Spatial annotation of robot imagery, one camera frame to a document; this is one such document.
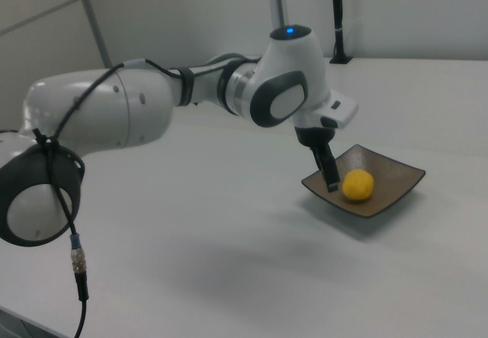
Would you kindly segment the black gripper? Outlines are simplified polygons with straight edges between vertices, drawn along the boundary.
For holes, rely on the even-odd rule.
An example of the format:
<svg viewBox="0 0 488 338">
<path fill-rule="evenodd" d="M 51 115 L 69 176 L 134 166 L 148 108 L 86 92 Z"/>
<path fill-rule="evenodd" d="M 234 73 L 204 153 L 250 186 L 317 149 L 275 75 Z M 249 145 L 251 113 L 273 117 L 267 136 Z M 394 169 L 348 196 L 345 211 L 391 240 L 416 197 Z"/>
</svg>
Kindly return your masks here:
<svg viewBox="0 0 488 338">
<path fill-rule="evenodd" d="M 295 127 L 299 143 L 312 150 L 317 167 L 322 174 L 329 193 L 339 190 L 339 171 L 329 143 L 336 135 L 334 128 L 327 127 Z"/>
</svg>

